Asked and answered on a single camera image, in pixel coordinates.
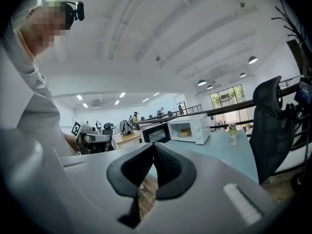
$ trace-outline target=wooden floor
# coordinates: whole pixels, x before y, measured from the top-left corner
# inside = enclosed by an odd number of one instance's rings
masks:
[[[283,202],[284,200],[290,199],[295,194],[291,187],[291,178],[300,171],[302,171],[302,168],[281,175],[271,176],[262,184],[262,187],[277,203]],[[144,189],[139,189],[138,192],[141,219],[146,216],[154,205],[155,193],[158,189],[157,179],[147,175],[144,179],[143,186]]]

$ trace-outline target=white ceiling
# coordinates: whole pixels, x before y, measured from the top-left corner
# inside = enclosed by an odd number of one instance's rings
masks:
[[[146,105],[147,103],[158,98],[162,94],[154,96],[156,93],[126,93],[122,98],[120,98],[120,93],[109,93],[109,94],[91,94],[82,95],[82,100],[79,100],[77,96],[59,97],[56,100],[62,104],[69,106],[72,109],[84,108],[82,105],[86,103],[89,108],[117,108],[132,105]]]
[[[274,8],[279,0],[81,1],[84,21],[75,21],[37,61],[55,96],[201,93],[207,86],[198,87],[199,79],[207,84],[220,79],[222,87],[240,80],[241,72],[252,76],[287,34],[283,21],[271,20],[279,16]],[[259,61],[249,65],[251,55]]]

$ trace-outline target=plastic bottle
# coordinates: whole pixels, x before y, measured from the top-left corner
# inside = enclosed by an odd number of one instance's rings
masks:
[[[229,124],[230,145],[235,146],[237,144],[236,124]]]

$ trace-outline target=black office chair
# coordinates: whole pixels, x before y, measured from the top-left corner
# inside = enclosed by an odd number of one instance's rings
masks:
[[[110,122],[104,124],[103,128],[104,128],[103,131],[102,131],[102,134],[103,134],[103,135],[110,135],[110,136],[113,135],[113,129],[111,128],[111,123],[110,123]],[[108,143],[108,150],[109,150],[109,151],[115,150],[115,149],[113,148],[113,146],[112,146],[112,141],[110,141],[110,142]]]
[[[288,112],[281,110],[281,76],[265,81],[256,87],[253,102],[253,132],[250,145],[257,165],[259,183],[263,183],[282,164],[294,140],[294,121]]]

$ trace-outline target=window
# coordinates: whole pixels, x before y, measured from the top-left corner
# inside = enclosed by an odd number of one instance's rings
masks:
[[[222,90],[220,92],[210,94],[213,109],[226,107],[246,101],[242,85]],[[248,110],[242,109],[235,112],[229,112],[215,116],[216,123],[225,124],[231,122],[239,122],[248,120]]]

